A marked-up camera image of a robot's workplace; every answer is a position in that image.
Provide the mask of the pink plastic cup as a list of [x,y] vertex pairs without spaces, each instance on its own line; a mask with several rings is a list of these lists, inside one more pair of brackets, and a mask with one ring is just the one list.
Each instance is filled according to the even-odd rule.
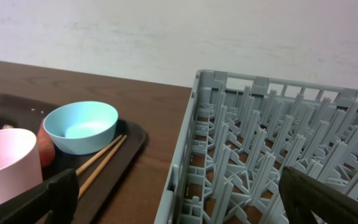
[[43,182],[36,135],[0,129],[0,204]]

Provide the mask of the light blue bowl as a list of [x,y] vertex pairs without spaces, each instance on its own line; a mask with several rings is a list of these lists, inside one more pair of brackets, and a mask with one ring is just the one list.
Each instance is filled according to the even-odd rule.
[[59,150],[87,155],[102,150],[114,138],[119,114],[99,101],[79,101],[61,106],[44,119],[44,130]]

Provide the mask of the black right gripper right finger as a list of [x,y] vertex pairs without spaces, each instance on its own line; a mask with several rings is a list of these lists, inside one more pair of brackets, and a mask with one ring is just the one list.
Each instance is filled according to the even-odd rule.
[[284,167],[278,186],[290,223],[358,224],[358,202],[293,167]]

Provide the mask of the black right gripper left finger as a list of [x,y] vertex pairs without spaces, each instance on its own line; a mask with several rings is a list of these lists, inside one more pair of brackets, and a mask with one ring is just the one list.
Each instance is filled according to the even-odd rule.
[[67,169],[0,204],[0,223],[71,223],[78,205],[79,183]]

